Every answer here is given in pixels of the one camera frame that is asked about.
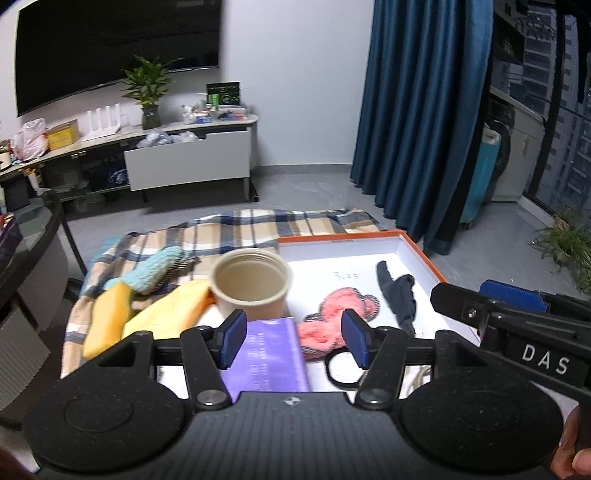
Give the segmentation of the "person right hand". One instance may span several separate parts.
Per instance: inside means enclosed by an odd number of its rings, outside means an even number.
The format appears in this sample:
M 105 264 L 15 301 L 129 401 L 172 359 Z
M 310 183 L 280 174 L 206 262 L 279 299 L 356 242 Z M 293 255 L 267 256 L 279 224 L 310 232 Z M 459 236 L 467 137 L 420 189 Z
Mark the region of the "person right hand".
M 580 420 L 580 408 L 575 407 L 566 419 L 560 443 L 550 464 L 550 470 L 557 478 L 590 478 L 590 449 L 576 446 L 580 430 L 584 428 Z

